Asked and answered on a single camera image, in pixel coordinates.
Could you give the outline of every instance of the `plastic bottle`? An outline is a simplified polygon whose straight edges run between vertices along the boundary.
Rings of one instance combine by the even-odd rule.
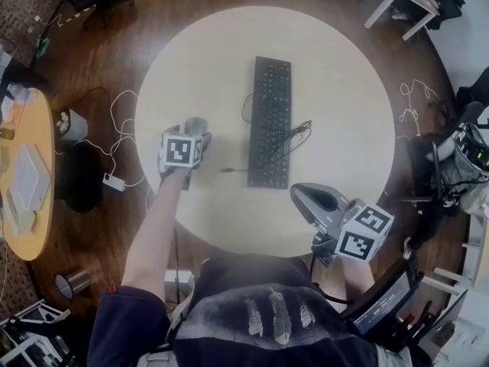
[[[24,86],[18,83],[9,84],[7,90],[12,94],[14,99],[19,102],[32,103],[37,98],[35,91],[26,89]]]

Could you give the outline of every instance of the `yellow and black tape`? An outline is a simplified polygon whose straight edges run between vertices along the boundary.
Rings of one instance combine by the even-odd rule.
[[[97,6],[97,4],[94,4],[91,7],[85,8],[84,10],[77,12],[75,15],[66,19],[63,23],[59,23],[58,27],[63,26],[64,24],[68,23],[69,21],[72,21],[73,19],[79,18],[81,16],[81,14],[84,14],[85,12],[93,10],[96,6]]]

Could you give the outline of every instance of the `navy t-shirt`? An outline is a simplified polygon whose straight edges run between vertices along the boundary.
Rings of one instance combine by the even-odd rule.
[[[155,295],[132,287],[104,292],[88,364],[136,365],[164,344],[169,327],[165,305]],[[347,331],[295,258],[207,261],[170,345],[182,367],[379,364],[379,348]],[[414,365],[429,365],[422,353],[411,356]]]

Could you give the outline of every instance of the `white round tabletop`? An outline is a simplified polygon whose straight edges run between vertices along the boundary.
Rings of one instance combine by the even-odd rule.
[[[348,198],[376,203],[394,152],[393,116],[381,79],[348,38],[288,9],[220,11],[173,38],[139,93],[138,155],[157,191],[162,131],[203,117],[213,140],[189,191],[182,193],[178,222],[232,252],[303,255],[310,252],[316,231],[292,203],[289,190],[248,188],[245,172],[220,172],[248,166],[250,125],[241,118],[241,107],[253,93],[256,56],[291,62],[292,126],[312,120],[310,138],[290,154],[289,187],[325,184]],[[250,115],[251,102],[248,108]]]

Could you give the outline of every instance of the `black keyboard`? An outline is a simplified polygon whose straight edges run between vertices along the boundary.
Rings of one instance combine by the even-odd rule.
[[[257,57],[254,65],[248,186],[287,189],[291,116],[291,66]]]

